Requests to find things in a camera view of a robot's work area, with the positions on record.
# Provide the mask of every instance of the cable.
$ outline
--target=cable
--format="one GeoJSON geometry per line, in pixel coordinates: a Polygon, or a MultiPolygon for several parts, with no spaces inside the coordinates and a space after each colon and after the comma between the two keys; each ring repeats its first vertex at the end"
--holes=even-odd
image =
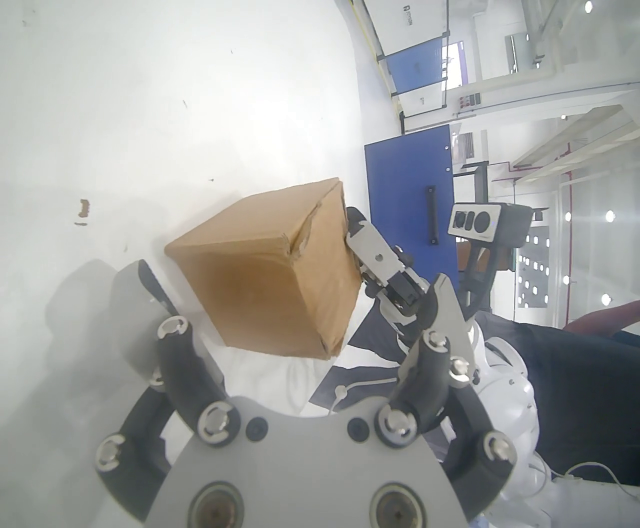
{"type": "Polygon", "coordinates": [[[611,469],[609,469],[607,466],[605,466],[604,464],[601,464],[600,462],[582,462],[579,464],[576,464],[575,466],[570,467],[566,473],[563,475],[563,478],[567,478],[567,477],[573,477],[571,475],[571,473],[577,469],[580,469],[581,467],[601,467],[602,469],[604,469],[607,473],[609,473],[609,475],[611,475],[611,478],[614,480],[614,482],[618,485],[618,488],[620,488],[623,492],[625,492],[629,497],[631,497],[632,499],[638,500],[640,501],[640,497],[638,495],[634,495],[633,493],[628,492],[626,489],[624,489],[624,487],[622,486],[622,484],[620,484],[620,481],[618,480],[618,478],[614,475],[613,471],[611,471],[611,469]]]}
{"type": "Polygon", "coordinates": [[[547,482],[549,482],[549,480],[550,480],[549,471],[551,470],[551,468],[549,466],[547,466],[547,463],[542,459],[542,457],[540,456],[540,454],[537,451],[534,451],[533,454],[536,457],[538,457],[538,460],[540,460],[542,462],[542,467],[545,470],[542,471],[539,467],[536,467],[533,464],[529,464],[529,467],[533,468],[533,469],[536,469],[536,470],[540,471],[541,473],[544,473],[545,474],[545,480],[544,480],[544,482],[542,482],[542,486],[540,486],[539,490],[536,490],[531,495],[524,495],[523,497],[521,497],[522,499],[532,499],[536,495],[539,495],[542,492],[542,490],[545,489],[545,486],[547,485],[547,482]]]}
{"type": "MultiPolygon", "coordinates": [[[[555,475],[556,477],[559,477],[561,479],[576,479],[576,480],[582,480],[581,477],[574,477],[573,475],[571,475],[571,473],[577,469],[580,469],[581,467],[600,467],[602,469],[604,469],[607,473],[609,473],[609,475],[611,476],[611,478],[614,480],[614,482],[618,485],[618,488],[620,488],[623,492],[625,492],[629,497],[631,497],[632,499],[638,500],[640,501],[640,496],[638,495],[634,495],[633,493],[628,492],[626,489],[624,489],[623,485],[620,484],[620,481],[618,480],[618,478],[615,476],[614,472],[609,469],[609,467],[605,466],[604,464],[601,464],[600,462],[581,462],[579,464],[576,464],[575,466],[570,467],[565,473],[564,475],[558,473],[557,471],[552,470],[547,463],[544,461],[544,459],[540,456],[540,453],[538,453],[537,451],[534,451],[533,454],[538,457],[538,459],[542,462],[543,467],[545,468],[544,474],[545,474],[545,481],[542,483],[541,488],[536,491],[535,493],[533,493],[532,495],[528,495],[526,497],[522,497],[523,499],[531,499],[532,497],[535,497],[536,495],[538,495],[539,493],[542,492],[542,490],[545,489],[545,486],[547,485],[547,482],[550,481],[549,475],[547,474],[547,470],[552,474],[555,475]]],[[[529,464],[529,467],[532,469],[535,469],[537,471],[540,471],[542,473],[542,470],[539,467],[536,467],[533,464],[529,464]]]]}
{"type": "Polygon", "coordinates": [[[347,397],[349,391],[354,387],[366,387],[367,385],[384,385],[385,383],[395,383],[397,381],[396,378],[388,378],[386,380],[371,380],[371,381],[356,381],[346,387],[344,385],[338,385],[335,388],[335,400],[327,413],[327,416],[330,416],[335,409],[335,406],[338,405],[343,399],[347,397]]]}

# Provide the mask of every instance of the screw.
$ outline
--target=screw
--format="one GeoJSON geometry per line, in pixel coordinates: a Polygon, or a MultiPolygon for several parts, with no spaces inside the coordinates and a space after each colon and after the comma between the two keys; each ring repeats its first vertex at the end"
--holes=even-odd
{"type": "Polygon", "coordinates": [[[387,427],[389,431],[399,435],[405,435],[411,426],[409,416],[399,410],[392,410],[387,416],[387,427]]]}
{"type": "Polygon", "coordinates": [[[518,454],[511,441],[500,431],[491,431],[484,436],[484,453],[489,460],[499,460],[515,464],[518,454]]]}
{"type": "Polygon", "coordinates": [[[349,438],[359,444],[369,438],[369,425],[362,418],[352,418],[347,424],[349,438]]]}
{"type": "Polygon", "coordinates": [[[447,339],[436,331],[429,332],[429,343],[433,346],[442,347],[447,344],[447,339]]]}
{"type": "Polygon", "coordinates": [[[229,423],[229,415],[222,409],[214,409],[205,419],[204,429],[208,434],[215,435],[225,430],[229,423]]]}
{"type": "Polygon", "coordinates": [[[164,380],[160,373],[160,367],[154,369],[151,378],[149,378],[149,385],[160,392],[164,392],[164,380]]]}
{"type": "Polygon", "coordinates": [[[207,444],[220,444],[229,437],[229,411],[233,407],[226,401],[208,405],[198,418],[198,436],[207,444]]]}
{"type": "Polygon", "coordinates": [[[189,321],[186,317],[173,316],[165,319],[158,327],[157,335],[158,339],[164,339],[167,335],[172,333],[184,334],[189,328],[189,321]]]}
{"type": "Polygon", "coordinates": [[[498,460],[507,461],[511,452],[511,446],[504,438],[494,438],[489,444],[491,452],[498,460]]]}
{"type": "Polygon", "coordinates": [[[269,431],[269,424],[267,420],[261,417],[252,418],[246,425],[246,437],[251,442],[260,442],[269,431]]]}
{"type": "Polygon", "coordinates": [[[469,372],[469,362],[460,357],[452,358],[451,371],[457,376],[466,376],[469,372]]]}
{"type": "Polygon", "coordinates": [[[118,467],[118,457],[125,438],[120,433],[105,438],[95,453],[95,467],[101,473],[112,471],[118,467]]]}

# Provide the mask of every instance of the black handle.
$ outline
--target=black handle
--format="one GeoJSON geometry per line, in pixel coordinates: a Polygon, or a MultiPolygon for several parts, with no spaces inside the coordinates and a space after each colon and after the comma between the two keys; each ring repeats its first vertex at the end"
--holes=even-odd
{"type": "Polygon", "coordinates": [[[427,186],[427,217],[429,225],[429,244],[437,246],[440,244],[438,236],[438,202],[436,200],[436,186],[427,186]]]}

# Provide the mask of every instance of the cardboard box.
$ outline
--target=cardboard box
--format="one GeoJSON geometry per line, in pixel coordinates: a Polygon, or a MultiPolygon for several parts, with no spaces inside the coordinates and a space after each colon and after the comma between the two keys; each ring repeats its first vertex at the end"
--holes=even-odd
{"type": "Polygon", "coordinates": [[[228,346],[337,356],[362,279],[342,182],[249,196],[166,246],[228,346]]]}

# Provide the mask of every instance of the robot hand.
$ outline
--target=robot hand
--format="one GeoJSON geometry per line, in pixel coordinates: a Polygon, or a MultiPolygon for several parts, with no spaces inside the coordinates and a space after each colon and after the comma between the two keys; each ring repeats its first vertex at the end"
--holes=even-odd
{"type": "MultiPolygon", "coordinates": [[[[470,386],[451,281],[426,283],[370,223],[349,220],[367,289],[410,347],[392,395],[320,419],[229,398],[187,319],[171,315],[156,326],[153,383],[96,455],[108,490],[147,526],[462,527],[505,485],[516,452],[470,386]],[[169,470],[158,436],[173,410],[195,434],[169,470]],[[444,417],[456,438],[440,464],[420,436],[444,417]]],[[[162,296],[157,282],[145,288],[162,296]]]]}

